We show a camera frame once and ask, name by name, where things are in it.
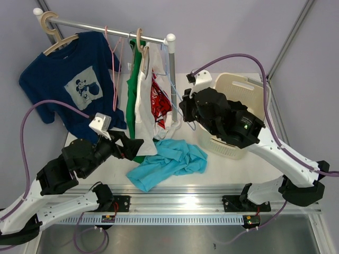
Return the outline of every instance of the white plastic basket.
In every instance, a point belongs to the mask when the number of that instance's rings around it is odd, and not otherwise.
[[[231,101],[240,101],[248,107],[249,112],[264,121],[264,95],[260,82],[231,73],[222,73],[216,79],[215,90],[225,94]],[[247,150],[231,146],[211,135],[200,124],[198,126],[198,142],[201,147],[234,160],[241,159],[245,155]]]

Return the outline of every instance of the wooden hanger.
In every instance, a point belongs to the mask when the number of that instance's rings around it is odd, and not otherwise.
[[[145,61],[146,61],[146,59],[148,59],[148,64],[147,64],[147,68],[148,68],[149,67],[149,48],[148,48],[148,46],[144,47],[143,45],[140,44],[141,35],[142,35],[142,29],[138,28],[138,30],[137,30],[137,49],[141,53],[140,69],[144,74],[146,74],[146,73],[148,73],[148,71],[146,72],[146,69],[145,69]]]
[[[70,37],[67,37],[65,39],[61,39],[60,34],[58,33],[58,31],[56,29],[49,29],[46,25],[46,19],[48,19],[49,17],[59,17],[58,14],[56,14],[55,12],[44,12],[41,16],[40,16],[40,25],[42,27],[42,29],[47,33],[47,34],[52,34],[55,36],[57,43],[55,43],[54,45],[52,45],[50,48],[48,48],[47,50],[45,50],[43,53],[48,56],[49,54],[51,54],[53,51],[55,51],[56,49],[60,48],[62,45],[65,45],[71,41],[74,41],[76,39],[79,38],[79,36],[77,34],[72,35]]]

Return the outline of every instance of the green shirt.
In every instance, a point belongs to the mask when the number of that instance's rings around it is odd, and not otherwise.
[[[136,47],[136,40],[133,39],[129,42],[131,49],[134,50]],[[141,45],[145,46],[145,41],[140,42]],[[138,75],[141,64],[141,53],[138,49],[135,49],[134,59],[133,59],[133,70],[130,79],[127,81],[128,85],[128,100],[126,107],[126,122],[129,130],[129,135],[131,139],[135,139],[136,137],[136,115],[135,115],[135,106],[137,100],[137,86],[138,86]],[[138,163],[142,163],[144,161],[145,156],[137,156],[134,161]]]

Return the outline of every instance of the cartoon character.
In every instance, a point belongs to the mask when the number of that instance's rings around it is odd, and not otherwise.
[[[93,82],[88,85],[86,83],[86,79],[84,80],[77,79],[75,81],[75,84],[77,85],[76,90],[79,92],[80,96],[85,100],[90,99],[90,94],[97,95],[100,91],[99,86],[97,85],[96,82]]]

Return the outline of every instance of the white wall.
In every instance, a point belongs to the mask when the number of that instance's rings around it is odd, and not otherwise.
[[[272,66],[305,0],[47,0],[62,19],[164,38],[174,33],[177,73],[230,53],[249,53]],[[75,29],[61,27],[66,35]],[[124,59],[131,59],[130,50]],[[258,72],[247,59],[232,59],[211,72]]]
[[[24,192],[19,130],[31,103],[19,86],[21,72],[50,43],[32,14],[34,1],[3,1],[0,8],[0,208]],[[36,112],[26,122],[24,141],[31,179],[61,153],[66,130],[61,121],[46,125]],[[16,247],[6,253],[20,253]]]
[[[339,1],[317,1],[273,77],[292,147],[339,170]],[[321,201],[339,251],[339,179],[325,177]]]

